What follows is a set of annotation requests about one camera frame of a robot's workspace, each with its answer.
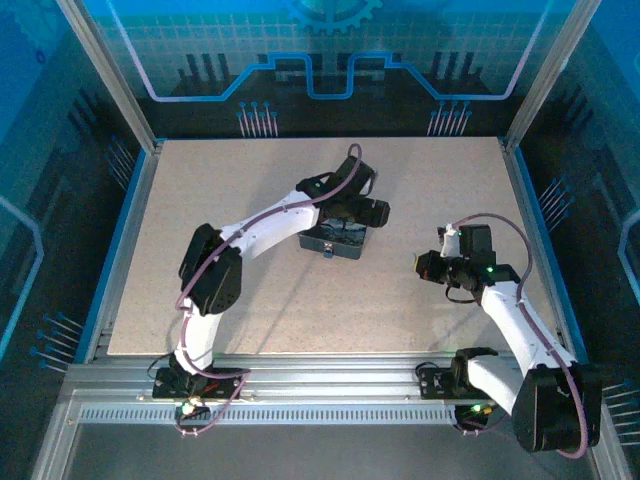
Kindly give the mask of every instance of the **glass panel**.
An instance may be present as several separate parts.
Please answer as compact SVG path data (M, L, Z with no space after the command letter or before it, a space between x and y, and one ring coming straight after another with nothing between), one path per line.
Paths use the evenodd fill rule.
M640 373L637 223L623 235L626 247L619 245L640 204L639 21L634 0L602 2L522 142L589 358L614 365L633 388ZM637 421L625 419L622 442L637 441L629 435ZM640 449L628 447L637 474Z
M54 0L0 2L0 51L0 465L2 478L23 479L139 147ZM34 234L19 218L39 233L39 265Z
M573 3L86 1L159 137L504 134Z

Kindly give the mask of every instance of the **gear graphic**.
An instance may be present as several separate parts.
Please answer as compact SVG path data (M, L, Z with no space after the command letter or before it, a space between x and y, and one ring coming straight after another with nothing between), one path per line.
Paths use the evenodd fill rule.
M382 6L382 0L284 0L289 18L301 27L311 27L314 33L337 30L347 33L349 27L359 28L362 19L371 20L372 10Z
M55 0L5 0L0 11L13 14L29 41L37 49L48 47L58 33L58 10Z

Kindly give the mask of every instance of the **blue edge trim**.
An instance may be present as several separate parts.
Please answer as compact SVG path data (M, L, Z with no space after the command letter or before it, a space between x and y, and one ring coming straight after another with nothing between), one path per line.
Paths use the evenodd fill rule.
M587 355L587 349L585 348L582 334L580 333L580 327L578 326L578 321L573 311L573 307L571 306L571 301L569 300L569 293L567 292L567 288L564 284L562 273L560 272L560 266L558 265L558 260L553 251L551 237L549 237L549 233L547 232L547 228L544 224L540 206L538 202L535 201L536 194L533 189L533 183L531 182L529 170L527 169L527 165L524 161L524 157L522 156L520 147L516 149L515 156L518 163L518 169L522 174L522 180L526 189L526 194L531 200L531 206L536 221L536 226L538 228L538 231L540 232L540 238L542 239L544 253L547 256L549 265L551 267L551 274L553 275L553 278L555 280L558 297L560 299L560 304L562 306L562 310L564 311L565 321L567 323L567 329L569 330L569 335L571 335L571 340L575 349L576 359L580 363L588 363L589 357ZM100 310L102 297L104 296L104 292L107 287L107 280L111 275L116 252L118 251L118 247L120 246L120 240L122 239L124 226L127 221L127 217L129 216L129 211L131 210L133 195L136 191L136 187L138 186L138 180L140 179L140 173L142 171L145 158L146 154L144 153L144 151L141 151L140 155L138 155L138 161L136 162L136 168L133 172L133 177L131 179L131 182L129 182L129 189L127 190L124 203L122 204L122 210L120 211L120 216L118 217L118 223L116 224L115 231L113 232L111 244L109 245L109 251L107 252L107 258L105 259L104 266L102 267L100 280L98 281L96 293L93 297L93 301L91 302L91 309L89 310L87 322L82 332L80 343L78 344L74 363L83 363L84 358L87 354L87 350L89 349L89 343L91 342L91 337L93 336L93 330L95 329L96 322L98 320L98 311Z
M124 226L127 223L127 217L129 216L131 203L133 202L133 195L135 194L136 188L138 187L138 181L140 180L140 174L142 172L142 167L144 166L146 156L147 155L144 150L141 149L140 154L138 155L138 160L136 161L136 167L133 170L133 176L131 177L131 181L129 182L127 194L125 195L124 202L122 203L122 209L120 210L120 215L118 216L118 223L116 223L116 228L113 232L113 236L111 237L111 243L109 244L107 258L105 259L104 265L102 266L102 273L100 274L100 279L98 280L96 293L94 294L93 301L91 302L91 308L89 309L89 314L87 315L87 321L84 325L82 336L80 337L80 342L78 343L78 349L76 350L76 355L73 359L73 363L84 363L84 358L87 354L87 351L89 350L91 337L93 336L93 331L96 328L96 322L98 321L98 312L100 311L102 298L107 288L107 281L109 280L109 276L111 275L111 270L113 269L116 252L118 251L118 247L120 246L120 240L122 239Z
M516 149L515 156L516 161L518 162L518 169L520 170L520 173L522 175L526 194L531 200L531 210L533 211L533 215L536 221L536 227L540 232L544 254L547 256L547 260L549 261L549 265L551 267L551 275L553 276L556 284L556 291L560 299L560 305L562 306L562 310L564 312L567 329L569 330L571 342L573 343L573 348L575 349L574 354L576 360L578 360L579 363L588 363L589 357L587 355L587 349L582 339L582 334L580 333L578 320L576 319L575 312L573 311L573 307L571 306L569 293L567 292L567 287L564 284L564 279L562 278L562 273L560 272L560 265L558 265L558 259L556 258L556 254L553 251L551 237L549 236L549 232L547 231L547 227L545 226L544 219L542 217L542 211L540 210L540 205L536 200L536 192L533 189L533 183L531 182L529 169L527 168L527 164L524 161L524 157L522 156L522 150L520 150L520 147Z

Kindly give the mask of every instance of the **wooden board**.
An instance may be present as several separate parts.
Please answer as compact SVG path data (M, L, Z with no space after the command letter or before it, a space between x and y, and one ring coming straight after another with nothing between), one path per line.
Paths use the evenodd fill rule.
M236 223L272 205L301 179L337 168L352 141L379 171L371 197L391 204L389 223L370 229L357 261L302 250L294 236L246 264L242 296L225 312L215 351L508 349L479 307L448 302L443 286L413 271L414 255L440 248L438 226L477 212L522 225L497 139L254 139L164 144L109 353L173 350L181 320L173 309L177 272L194 229ZM523 272L526 254L517 234L497 221L486 223L498 261ZM526 291L554 325L537 270Z

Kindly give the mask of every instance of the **robotic arm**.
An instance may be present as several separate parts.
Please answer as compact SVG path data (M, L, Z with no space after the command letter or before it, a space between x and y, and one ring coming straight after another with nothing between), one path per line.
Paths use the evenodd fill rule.
M325 198L350 175L351 180L339 192ZM183 291L211 253L225 241L235 238L204 270L181 305L186 311L185 320L189 316L189 321L170 359L170 365L180 376L196 375L198 370L211 367L213 342L222 314L241 293L243 263L287 237L328 219L354 221L371 227L382 227L387 223L389 204L367 198L375 179L376 173L371 167L349 156L336 172L302 180L278 203L246 220L221 230L215 230L209 224L196 229L179 270ZM299 206L287 209L287 205ZM183 340L188 346L189 358L186 358Z
M452 361L455 388L488 394L512 416L516 437L529 452L577 448L581 426L561 368L567 366L580 395L577 408L584 409L588 445L596 445L601 381L593 367L579 365L560 345L524 292L518 299L520 278L510 265L497 264L489 226L458 229L448 225L438 233L441 252L432 250L418 257L416 272L424 280L447 285L447 298L451 288L471 292L471 302L493 319L520 367L520 373L512 370L488 348L459 350Z

